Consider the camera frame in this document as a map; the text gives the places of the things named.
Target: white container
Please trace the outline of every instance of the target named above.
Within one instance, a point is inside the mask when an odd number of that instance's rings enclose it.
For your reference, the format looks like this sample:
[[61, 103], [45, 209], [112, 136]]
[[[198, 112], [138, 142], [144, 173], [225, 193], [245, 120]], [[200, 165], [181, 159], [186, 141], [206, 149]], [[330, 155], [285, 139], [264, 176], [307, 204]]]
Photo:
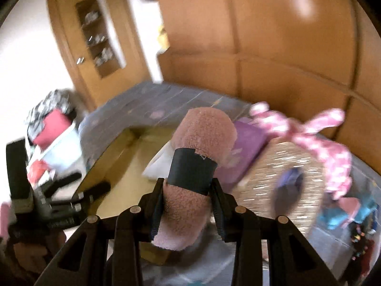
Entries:
[[45, 161], [56, 173], [68, 169], [82, 156], [78, 132], [73, 123], [41, 154], [40, 160]]

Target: door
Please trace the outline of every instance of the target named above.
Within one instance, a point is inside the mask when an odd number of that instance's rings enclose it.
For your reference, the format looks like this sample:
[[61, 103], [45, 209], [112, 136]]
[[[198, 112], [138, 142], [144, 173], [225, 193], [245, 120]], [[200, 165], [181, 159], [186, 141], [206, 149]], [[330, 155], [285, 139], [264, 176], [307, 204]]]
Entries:
[[149, 78], [127, 0], [48, 0], [48, 6], [62, 57], [88, 107]]

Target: purple object in basket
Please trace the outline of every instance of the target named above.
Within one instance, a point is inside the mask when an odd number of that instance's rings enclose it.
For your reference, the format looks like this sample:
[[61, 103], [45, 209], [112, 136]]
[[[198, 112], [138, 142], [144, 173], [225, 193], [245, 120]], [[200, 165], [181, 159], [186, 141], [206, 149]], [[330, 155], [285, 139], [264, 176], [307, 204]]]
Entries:
[[224, 166], [218, 167], [215, 177], [218, 178], [224, 192], [229, 193], [242, 179], [267, 142], [265, 131], [249, 125], [245, 120], [234, 122], [237, 129], [237, 140]]

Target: pink stuffed animal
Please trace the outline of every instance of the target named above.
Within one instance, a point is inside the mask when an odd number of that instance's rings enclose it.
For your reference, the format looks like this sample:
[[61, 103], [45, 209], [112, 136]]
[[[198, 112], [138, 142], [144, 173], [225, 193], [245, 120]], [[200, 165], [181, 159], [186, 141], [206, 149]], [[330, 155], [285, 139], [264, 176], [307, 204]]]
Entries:
[[316, 136], [320, 130], [336, 127], [344, 121], [345, 113], [341, 109], [322, 111], [305, 124], [294, 118], [287, 118], [277, 111], [269, 111], [266, 102], [259, 102], [251, 106], [250, 124], [257, 125], [266, 130], [269, 140], [273, 138], [286, 138], [309, 151], [325, 167], [325, 190], [333, 193], [334, 200], [345, 195], [352, 184], [349, 177], [351, 171], [351, 153], [342, 144]]

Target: pink rolled towel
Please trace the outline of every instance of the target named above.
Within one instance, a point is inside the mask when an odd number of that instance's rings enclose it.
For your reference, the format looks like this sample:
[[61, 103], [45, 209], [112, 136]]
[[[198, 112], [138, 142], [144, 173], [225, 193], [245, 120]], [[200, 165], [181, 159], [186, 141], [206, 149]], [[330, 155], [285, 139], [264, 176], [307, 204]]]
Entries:
[[[228, 156], [236, 139], [236, 128], [224, 112], [200, 107], [188, 111], [175, 131], [171, 145], [174, 149], [195, 149], [195, 154], [218, 164]], [[199, 183], [194, 182], [195, 190]], [[204, 228], [211, 212], [210, 198], [168, 184], [167, 180], [163, 186], [163, 195], [164, 212], [159, 232], [152, 243], [165, 249], [182, 250], [192, 245]]]

